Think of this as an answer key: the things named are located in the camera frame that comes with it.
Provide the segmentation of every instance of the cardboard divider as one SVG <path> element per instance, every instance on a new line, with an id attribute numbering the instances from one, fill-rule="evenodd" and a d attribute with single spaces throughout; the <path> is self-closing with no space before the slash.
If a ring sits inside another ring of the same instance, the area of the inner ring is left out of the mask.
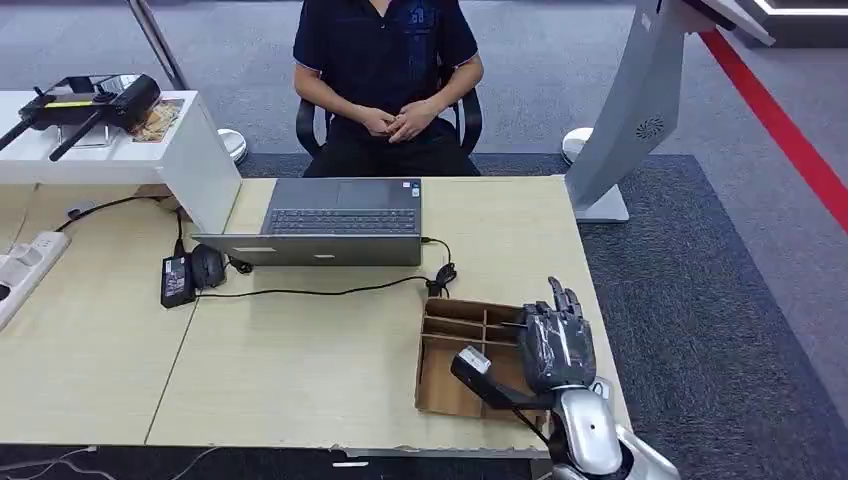
<path id="1" fill-rule="evenodd" d="M 509 410 L 492 410 L 450 371 L 454 357 L 473 346 L 491 362 L 490 375 L 515 390 L 532 394 L 524 381 L 518 330 L 502 322 L 515 322 L 521 309 L 462 300 L 430 299 L 421 322 L 421 344 L 415 406 L 447 415 L 518 421 Z M 546 412 L 525 412 L 541 427 Z"/>

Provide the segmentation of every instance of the speaker grille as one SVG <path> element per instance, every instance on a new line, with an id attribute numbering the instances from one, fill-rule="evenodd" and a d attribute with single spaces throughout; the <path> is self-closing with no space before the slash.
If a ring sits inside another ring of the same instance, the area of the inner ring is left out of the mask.
<path id="1" fill-rule="evenodd" d="M 655 115 L 636 127 L 636 138 L 650 140 L 665 131 L 665 122 L 662 117 Z"/>

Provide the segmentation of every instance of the metal pole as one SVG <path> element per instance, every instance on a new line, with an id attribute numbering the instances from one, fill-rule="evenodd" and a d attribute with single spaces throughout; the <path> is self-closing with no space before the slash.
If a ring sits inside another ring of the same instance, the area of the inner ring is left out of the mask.
<path id="1" fill-rule="evenodd" d="M 186 82 L 185 75 L 183 75 L 180 65 L 174 58 L 174 54 L 171 52 L 171 47 L 169 47 L 168 42 L 165 41 L 165 36 L 162 35 L 162 30 L 160 30 L 159 25 L 156 24 L 156 19 L 153 18 L 153 11 L 150 10 L 150 6 L 147 4 L 147 1 L 127 0 L 127 3 L 135 16 L 135 20 L 141 27 L 141 31 L 143 31 L 144 36 L 147 37 L 147 41 L 150 43 L 150 48 L 153 49 L 153 53 L 162 65 L 162 69 L 165 70 L 165 75 L 167 75 L 168 79 L 171 80 L 171 85 L 173 85 L 176 90 L 190 90 L 188 83 Z"/>

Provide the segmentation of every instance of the computer mouse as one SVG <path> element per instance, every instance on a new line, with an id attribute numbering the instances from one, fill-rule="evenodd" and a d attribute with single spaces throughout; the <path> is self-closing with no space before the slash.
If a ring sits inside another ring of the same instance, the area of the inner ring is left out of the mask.
<path id="1" fill-rule="evenodd" d="M 191 276 L 199 289 L 217 287 L 224 283 L 227 275 L 224 254 L 202 243 L 191 251 Z"/>

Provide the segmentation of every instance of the man's arm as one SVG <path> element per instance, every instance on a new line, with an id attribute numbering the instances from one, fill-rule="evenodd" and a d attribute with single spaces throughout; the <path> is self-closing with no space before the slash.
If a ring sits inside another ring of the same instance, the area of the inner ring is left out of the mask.
<path id="1" fill-rule="evenodd" d="M 442 113 L 445 109 L 462 99 L 482 79 L 483 60 L 480 59 L 480 55 L 478 54 L 456 67 L 448 84 L 439 90 L 439 93 L 430 97 L 428 101 L 433 102 L 434 106 L 438 109 L 438 113 Z"/>
<path id="2" fill-rule="evenodd" d="M 389 126 L 389 143 L 404 142 L 415 138 L 427 128 L 433 119 L 445 109 L 458 102 L 483 79 L 483 61 L 475 54 L 467 62 L 456 67 L 439 93 L 426 100 L 410 103 L 400 110 L 397 120 Z"/>
<path id="3" fill-rule="evenodd" d="M 378 108 L 363 107 L 345 100 L 321 80 L 320 72 L 298 63 L 294 66 L 294 89 L 301 98 L 361 123 L 374 136 L 387 135 L 388 126 L 395 121 L 394 115 Z"/>

